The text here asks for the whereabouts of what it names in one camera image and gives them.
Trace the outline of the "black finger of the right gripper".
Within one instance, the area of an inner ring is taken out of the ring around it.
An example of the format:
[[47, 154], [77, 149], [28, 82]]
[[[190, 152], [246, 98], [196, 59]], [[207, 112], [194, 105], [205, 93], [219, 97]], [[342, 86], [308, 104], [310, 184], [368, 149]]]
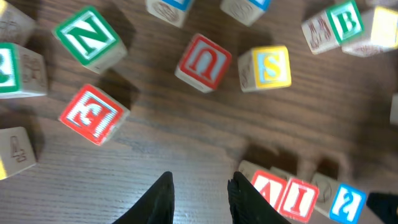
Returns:
[[371, 192], [367, 207], [385, 224], [397, 224], [397, 195]]

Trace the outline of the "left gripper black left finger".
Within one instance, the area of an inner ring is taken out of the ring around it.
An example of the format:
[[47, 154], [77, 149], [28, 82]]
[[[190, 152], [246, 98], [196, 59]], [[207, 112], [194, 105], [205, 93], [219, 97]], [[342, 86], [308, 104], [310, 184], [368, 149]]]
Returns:
[[173, 175], [167, 171], [113, 224], [172, 224], [174, 209]]

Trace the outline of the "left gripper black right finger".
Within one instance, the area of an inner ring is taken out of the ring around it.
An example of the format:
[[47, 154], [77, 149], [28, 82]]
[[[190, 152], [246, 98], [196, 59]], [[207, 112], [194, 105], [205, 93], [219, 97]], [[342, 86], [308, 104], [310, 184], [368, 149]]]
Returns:
[[290, 224], [241, 172], [234, 173], [227, 190], [233, 224]]

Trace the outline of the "red letter A block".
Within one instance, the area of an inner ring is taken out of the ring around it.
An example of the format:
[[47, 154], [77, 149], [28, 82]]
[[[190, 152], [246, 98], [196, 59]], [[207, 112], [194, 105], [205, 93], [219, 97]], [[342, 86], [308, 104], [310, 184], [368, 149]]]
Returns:
[[269, 170], [249, 161], [241, 161], [238, 167], [240, 171], [262, 197], [275, 210], [279, 209], [280, 203], [287, 187], [287, 181]]

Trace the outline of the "blue number 2 block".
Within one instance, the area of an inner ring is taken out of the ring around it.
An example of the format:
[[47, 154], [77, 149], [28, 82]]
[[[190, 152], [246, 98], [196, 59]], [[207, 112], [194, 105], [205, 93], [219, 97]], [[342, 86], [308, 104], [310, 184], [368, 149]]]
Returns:
[[320, 190], [315, 210], [335, 222], [357, 224], [366, 202], [365, 192], [320, 173], [314, 174], [311, 183]]

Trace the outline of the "red letter I block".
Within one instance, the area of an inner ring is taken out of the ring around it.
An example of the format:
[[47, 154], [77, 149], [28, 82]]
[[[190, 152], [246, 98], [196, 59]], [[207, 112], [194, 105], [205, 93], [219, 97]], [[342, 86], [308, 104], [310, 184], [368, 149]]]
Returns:
[[271, 172], [287, 181], [277, 211], [287, 218], [308, 223], [320, 193], [319, 188], [282, 169], [271, 167]]

